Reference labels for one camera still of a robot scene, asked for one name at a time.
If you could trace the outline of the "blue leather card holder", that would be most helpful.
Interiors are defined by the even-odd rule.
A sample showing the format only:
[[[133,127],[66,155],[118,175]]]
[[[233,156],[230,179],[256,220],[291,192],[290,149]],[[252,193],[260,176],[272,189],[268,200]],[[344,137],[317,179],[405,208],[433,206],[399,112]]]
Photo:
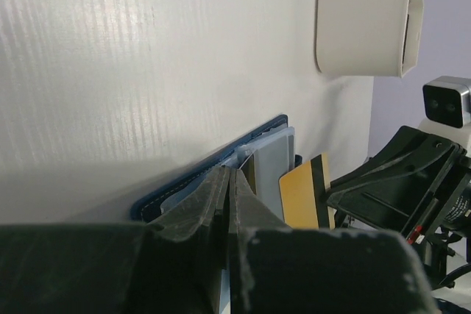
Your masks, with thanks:
[[[130,219],[146,223],[155,220],[193,193],[211,169],[216,166],[240,168],[257,150],[282,136],[288,138],[288,166],[297,167],[302,157],[294,153],[294,128],[289,125],[288,116],[280,114],[216,151],[186,174],[137,200],[130,208]]]

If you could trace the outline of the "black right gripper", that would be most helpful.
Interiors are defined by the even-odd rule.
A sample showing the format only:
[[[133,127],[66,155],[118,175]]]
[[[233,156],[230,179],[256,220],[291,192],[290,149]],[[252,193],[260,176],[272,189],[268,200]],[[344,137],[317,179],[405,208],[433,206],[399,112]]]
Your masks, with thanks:
[[[399,232],[417,251],[433,289],[454,288],[470,256],[447,272],[450,247],[470,242],[470,158],[459,143],[409,126],[374,157],[335,180],[327,205],[376,229]]]

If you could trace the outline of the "gold striped credit card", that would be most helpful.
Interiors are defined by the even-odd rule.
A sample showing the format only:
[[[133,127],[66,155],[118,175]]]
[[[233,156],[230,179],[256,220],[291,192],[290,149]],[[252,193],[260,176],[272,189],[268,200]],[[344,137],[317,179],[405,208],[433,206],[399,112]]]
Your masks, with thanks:
[[[334,210],[326,202],[330,190],[328,157],[322,153],[279,179],[283,217],[294,229],[334,229]]]

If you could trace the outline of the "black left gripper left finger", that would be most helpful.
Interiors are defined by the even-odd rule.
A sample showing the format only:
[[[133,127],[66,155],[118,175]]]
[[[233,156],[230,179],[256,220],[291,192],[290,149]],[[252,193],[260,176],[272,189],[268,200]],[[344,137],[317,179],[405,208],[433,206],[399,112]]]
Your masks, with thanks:
[[[217,313],[230,169],[151,223],[1,228],[3,313]]]

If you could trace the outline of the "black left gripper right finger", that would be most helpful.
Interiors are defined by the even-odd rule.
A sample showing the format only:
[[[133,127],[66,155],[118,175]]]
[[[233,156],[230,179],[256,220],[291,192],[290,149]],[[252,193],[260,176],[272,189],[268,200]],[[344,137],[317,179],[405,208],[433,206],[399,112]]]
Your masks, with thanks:
[[[229,181],[232,313],[437,313],[417,253],[396,232],[292,229]]]

